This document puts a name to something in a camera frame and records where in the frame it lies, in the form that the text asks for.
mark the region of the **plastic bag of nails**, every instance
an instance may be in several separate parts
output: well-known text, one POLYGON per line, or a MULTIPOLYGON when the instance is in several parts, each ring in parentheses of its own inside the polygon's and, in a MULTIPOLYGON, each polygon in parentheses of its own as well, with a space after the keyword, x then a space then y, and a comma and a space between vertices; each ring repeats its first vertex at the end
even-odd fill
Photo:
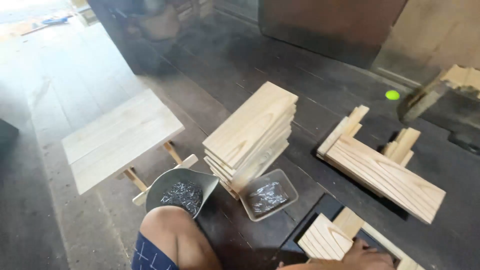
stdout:
POLYGON ((247 197, 247 201, 252 206, 255 216, 268 212, 287 200, 288 196, 279 182, 268 183, 250 193, 247 197))
POLYGON ((187 210, 195 216, 204 199, 202 189, 192 182, 176 183, 163 194, 162 205, 173 205, 187 210))

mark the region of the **wooden table leg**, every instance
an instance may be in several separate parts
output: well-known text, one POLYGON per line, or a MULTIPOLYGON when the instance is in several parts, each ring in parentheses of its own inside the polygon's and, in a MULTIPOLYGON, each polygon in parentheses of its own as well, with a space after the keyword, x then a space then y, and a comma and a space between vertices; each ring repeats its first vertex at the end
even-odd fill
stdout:
POLYGON ((147 190, 147 186, 138 178, 138 176, 132 171, 131 168, 126 169, 123 172, 142 192, 147 190))
POLYGON ((173 159, 178 163, 178 164, 182 164, 183 161, 181 160, 181 158, 179 157, 179 155, 177 154, 177 152, 175 151, 175 148, 173 148, 172 144, 170 142, 166 142, 163 144, 163 147, 165 147, 165 149, 170 153, 170 155, 173 157, 173 159))

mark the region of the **small wooden table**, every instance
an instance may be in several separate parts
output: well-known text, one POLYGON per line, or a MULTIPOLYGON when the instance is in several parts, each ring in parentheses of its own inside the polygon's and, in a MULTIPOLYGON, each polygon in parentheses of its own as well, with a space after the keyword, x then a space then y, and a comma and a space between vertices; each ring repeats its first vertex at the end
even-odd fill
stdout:
POLYGON ((163 145, 182 164, 170 142, 184 129, 148 89, 70 134, 62 144, 78 193, 123 172, 141 191, 146 191, 147 187, 132 170, 132 161, 163 145))

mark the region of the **person's knee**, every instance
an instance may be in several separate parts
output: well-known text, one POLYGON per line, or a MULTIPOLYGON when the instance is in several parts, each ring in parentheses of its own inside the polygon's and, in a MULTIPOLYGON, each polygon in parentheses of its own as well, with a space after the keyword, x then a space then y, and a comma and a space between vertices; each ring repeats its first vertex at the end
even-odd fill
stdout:
POLYGON ((140 225, 140 232, 145 230, 174 230, 192 221, 190 214, 176 206, 161 206, 147 213, 140 225))

